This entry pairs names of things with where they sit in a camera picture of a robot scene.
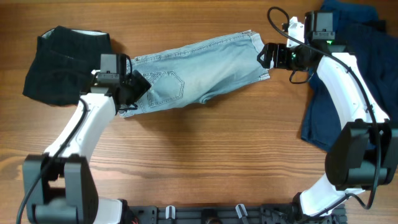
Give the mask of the light blue denim shorts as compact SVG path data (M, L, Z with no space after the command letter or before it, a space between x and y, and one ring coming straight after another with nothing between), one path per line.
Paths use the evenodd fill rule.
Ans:
M215 37L177 49L135 57L127 66L151 84L137 108L123 106L120 116L205 104L211 98L267 80L269 71L257 61L263 49L252 30Z

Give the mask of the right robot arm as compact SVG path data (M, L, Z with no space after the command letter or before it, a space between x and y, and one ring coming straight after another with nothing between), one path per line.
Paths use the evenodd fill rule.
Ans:
M298 193L287 217L309 223L331 216L350 198L369 192L370 209L381 185L397 169L397 124L379 107L363 80L354 52L336 40L331 11L310 11L304 22L288 17L277 28L287 42L268 43L257 56L264 68L291 73L314 69L328 90L340 119L341 132L325 158L325 174Z

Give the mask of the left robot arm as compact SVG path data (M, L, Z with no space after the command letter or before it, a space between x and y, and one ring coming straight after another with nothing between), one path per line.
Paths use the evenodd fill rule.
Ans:
M151 88L126 54L103 54L89 87L59 137L43 154L29 154L22 166L24 198L16 222L133 223L125 200L98 195L89 161L105 127L118 112L137 109Z

